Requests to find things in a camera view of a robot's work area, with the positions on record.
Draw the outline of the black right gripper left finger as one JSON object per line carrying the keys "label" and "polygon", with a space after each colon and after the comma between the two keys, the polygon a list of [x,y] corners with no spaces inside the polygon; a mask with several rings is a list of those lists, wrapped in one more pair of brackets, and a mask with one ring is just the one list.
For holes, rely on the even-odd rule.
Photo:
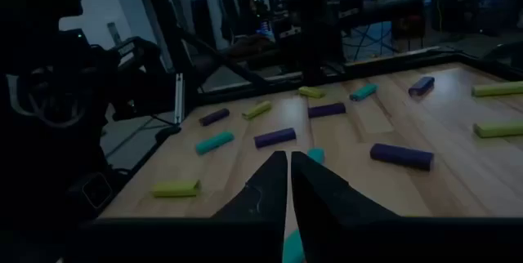
{"label": "black right gripper left finger", "polygon": [[288,161],[274,152],[209,218],[108,218],[82,226],[67,262],[280,262]]}

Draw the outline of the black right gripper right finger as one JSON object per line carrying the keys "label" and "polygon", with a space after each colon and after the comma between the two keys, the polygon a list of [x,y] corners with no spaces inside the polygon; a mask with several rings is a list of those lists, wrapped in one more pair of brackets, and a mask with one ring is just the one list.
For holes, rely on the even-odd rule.
{"label": "black right gripper right finger", "polygon": [[520,218],[400,216],[302,152],[293,204],[308,262],[520,262]]}

